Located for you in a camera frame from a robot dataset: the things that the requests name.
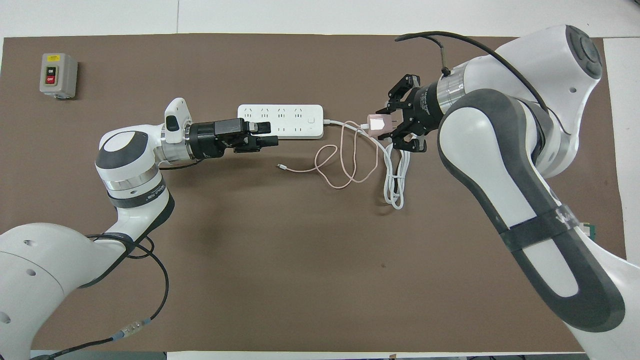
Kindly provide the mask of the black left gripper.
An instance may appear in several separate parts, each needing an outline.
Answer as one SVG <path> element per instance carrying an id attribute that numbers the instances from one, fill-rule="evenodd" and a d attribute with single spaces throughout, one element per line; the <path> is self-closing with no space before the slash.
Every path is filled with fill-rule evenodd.
<path id="1" fill-rule="evenodd" d="M 197 160 L 221 158 L 226 149 L 240 153 L 249 145 L 249 135 L 272 132 L 270 122 L 247 122 L 243 118 L 205 121 L 190 125 L 190 152 Z M 279 145 L 278 136 L 251 136 L 250 144 L 256 149 Z"/>

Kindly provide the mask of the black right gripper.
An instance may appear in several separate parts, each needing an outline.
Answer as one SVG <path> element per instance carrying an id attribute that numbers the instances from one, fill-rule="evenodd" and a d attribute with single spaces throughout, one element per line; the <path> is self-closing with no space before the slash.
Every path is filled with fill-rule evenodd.
<path id="1" fill-rule="evenodd" d="M 428 86 L 420 86 L 420 77 L 405 74 L 389 91 L 384 108 L 378 114 L 392 114 L 398 109 L 407 109 L 407 118 L 411 119 L 409 130 L 400 127 L 378 136 L 380 141 L 391 140 L 394 149 L 412 153 L 425 153 L 427 150 L 425 136 L 436 130 L 444 116 L 437 98 L 438 82 Z M 407 101 L 402 101 L 409 92 Z"/>

